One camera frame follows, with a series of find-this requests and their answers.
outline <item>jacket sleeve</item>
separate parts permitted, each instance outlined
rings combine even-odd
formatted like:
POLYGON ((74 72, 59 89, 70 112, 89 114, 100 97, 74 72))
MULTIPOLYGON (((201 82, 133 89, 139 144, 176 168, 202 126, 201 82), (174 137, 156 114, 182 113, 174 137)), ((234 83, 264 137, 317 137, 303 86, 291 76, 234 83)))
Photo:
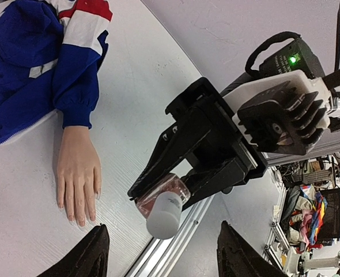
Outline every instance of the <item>jacket sleeve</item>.
POLYGON ((97 71, 108 51, 112 18, 106 0, 47 0, 57 11, 64 38, 52 81, 54 106, 63 127, 87 126, 99 99, 97 71))

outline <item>jacket cuff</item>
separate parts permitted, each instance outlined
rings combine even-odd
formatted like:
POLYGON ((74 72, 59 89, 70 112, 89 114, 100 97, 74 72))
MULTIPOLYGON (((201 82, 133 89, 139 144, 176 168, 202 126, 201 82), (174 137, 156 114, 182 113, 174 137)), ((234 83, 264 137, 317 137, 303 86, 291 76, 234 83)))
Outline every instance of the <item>jacket cuff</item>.
POLYGON ((92 128, 92 124, 90 124, 89 120, 91 112, 92 109, 86 105, 77 105, 62 110, 64 115, 62 127, 86 126, 89 129, 92 128))

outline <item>mannequin hand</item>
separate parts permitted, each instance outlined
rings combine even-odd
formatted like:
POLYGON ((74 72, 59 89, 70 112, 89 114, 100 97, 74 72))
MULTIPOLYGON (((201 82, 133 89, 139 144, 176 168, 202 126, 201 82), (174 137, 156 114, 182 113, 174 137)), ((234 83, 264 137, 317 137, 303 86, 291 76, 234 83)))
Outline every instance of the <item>mannequin hand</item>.
POLYGON ((58 161, 58 205, 66 202, 70 222, 77 220, 85 226, 85 206, 89 218, 96 220, 96 204, 101 193, 101 164, 89 138, 89 129, 84 126, 69 126, 64 129, 58 161))

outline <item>table surface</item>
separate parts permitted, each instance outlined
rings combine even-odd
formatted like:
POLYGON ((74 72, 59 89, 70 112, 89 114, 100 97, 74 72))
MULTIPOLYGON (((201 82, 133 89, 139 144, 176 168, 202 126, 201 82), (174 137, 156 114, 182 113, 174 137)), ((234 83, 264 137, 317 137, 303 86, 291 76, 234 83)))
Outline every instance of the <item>table surface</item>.
POLYGON ((274 206, 282 197, 278 185, 268 169, 262 178, 236 186, 230 194, 216 194, 169 277, 218 276, 217 240, 224 220, 262 255, 274 220, 274 206))
MULTIPOLYGON (((7 3, 0 4, 0 12, 7 3)), ((101 95, 92 140, 103 167, 97 222, 109 229, 108 276, 123 276, 150 240, 126 193, 173 119, 167 104, 200 77, 168 32, 136 0, 110 0, 110 51, 99 72, 101 95)), ((0 277, 36 276, 90 230, 71 226, 56 206, 61 115, 0 145, 0 277)), ((188 169, 179 167, 180 173, 188 169)))

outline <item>screw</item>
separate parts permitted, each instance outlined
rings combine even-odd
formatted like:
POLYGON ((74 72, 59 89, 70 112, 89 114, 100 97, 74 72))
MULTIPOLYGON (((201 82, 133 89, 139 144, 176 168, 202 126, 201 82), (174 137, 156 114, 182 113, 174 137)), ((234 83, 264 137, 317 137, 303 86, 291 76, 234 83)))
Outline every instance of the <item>screw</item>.
POLYGON ((273 123, 272 127, 273 127, 274 131, 276 132, 276 134, 283 134, 283 130, 281 129, 281 127, 278 124, 273 123))

